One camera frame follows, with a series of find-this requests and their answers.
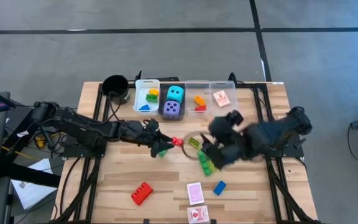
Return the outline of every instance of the dice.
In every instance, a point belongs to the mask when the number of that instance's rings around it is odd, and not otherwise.
[[[164,104],[164,115],[170,115],[170,116],[178,116],[180,111],[180,103],[168,100]]]
[[[185,94],[184,89],[180,88],[179,86],[171,86],[168,89],[167,101],[168,100],[173,100],[173,101],[176,101],[178,103],[181,103],[184,94]]]

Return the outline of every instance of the gray floor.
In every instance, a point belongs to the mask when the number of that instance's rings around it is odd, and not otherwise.
[[[262,28],[358,27],[358,0],[256,5]],[[246,0],[0,0],[0,30],[253,26]],[[358,120],[358,32],[263,38],[272,80],[285,82],[291,105],[304,106],[314,125],[304,150],[319,219],[358,223],[358,161],[346,141],[349,123]],[[220,80],[230,72],[243,81],[264,80],[253,32],[0,35],[0,90],[23,104],[76,106],[84,81],[113,74],[131,79],[139,70],[144,77],[181,80]],[[358,156],[358,131],[350,140]],[[15,214],[22,213],[16,205]],[[52,208],[50,203],[22,223],[46,222]]]

